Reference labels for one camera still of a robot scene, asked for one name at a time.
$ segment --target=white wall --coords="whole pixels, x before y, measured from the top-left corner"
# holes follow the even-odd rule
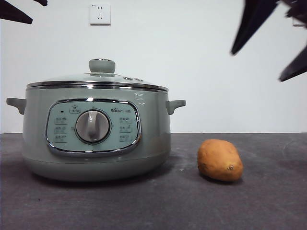
[[[34,22],[1,21],[2,133],[22,131],[6,97],[24,98],[30,82],[88,72],[97,57],[186,99],[171,116],[173,132],[307,131],[307,74],[277,80],[306,45],[306,30],[292,27],[283,5],[232,57],[242,0],[110,0],[112,25],[98,27],[89,26],[89,0],[9,2]]]

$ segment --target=control dial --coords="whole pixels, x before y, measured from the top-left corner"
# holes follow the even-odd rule
[[[106,115],[90,110],[81,114],[76,122],[79,137],[87,142],[99,142],[109,132],[110,124]]]

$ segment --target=wall socket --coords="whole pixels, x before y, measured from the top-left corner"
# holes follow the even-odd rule
[[[109,3],[93,3],[90,5],[91,25],[111,25],[111,7]]]

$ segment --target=lid knob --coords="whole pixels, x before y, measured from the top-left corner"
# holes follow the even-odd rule
[[[115,62],[104,58],[92,59],[90,60],[90,71],[92,73],[114,73]]]

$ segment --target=gray table surface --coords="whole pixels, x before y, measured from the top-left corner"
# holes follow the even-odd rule
[[[200,176],[210,138],[238,148],[236,183]],[[1,229],[307,229],[307,133],[172,134],[160,168],[111,182],[67,183],[29,172],[21,134],[1,135]]]

